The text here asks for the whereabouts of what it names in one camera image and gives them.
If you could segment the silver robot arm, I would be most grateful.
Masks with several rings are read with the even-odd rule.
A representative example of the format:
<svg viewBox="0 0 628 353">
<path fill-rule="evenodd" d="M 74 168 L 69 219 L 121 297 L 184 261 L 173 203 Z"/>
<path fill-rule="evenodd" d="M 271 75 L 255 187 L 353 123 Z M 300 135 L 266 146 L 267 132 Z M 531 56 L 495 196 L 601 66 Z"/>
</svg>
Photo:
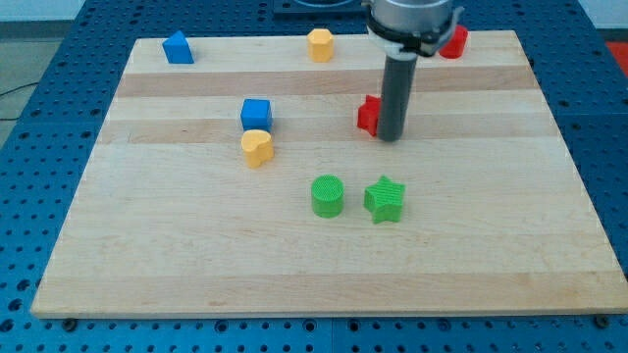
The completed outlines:
<svg viewBox="0 0 628 353">
<path fill-rule="evenodd" d="M 369 39 L 397 61 L 432 57 L 452 39 L 462 6 L 453 0 L 365 0 Z"/>
</svg>

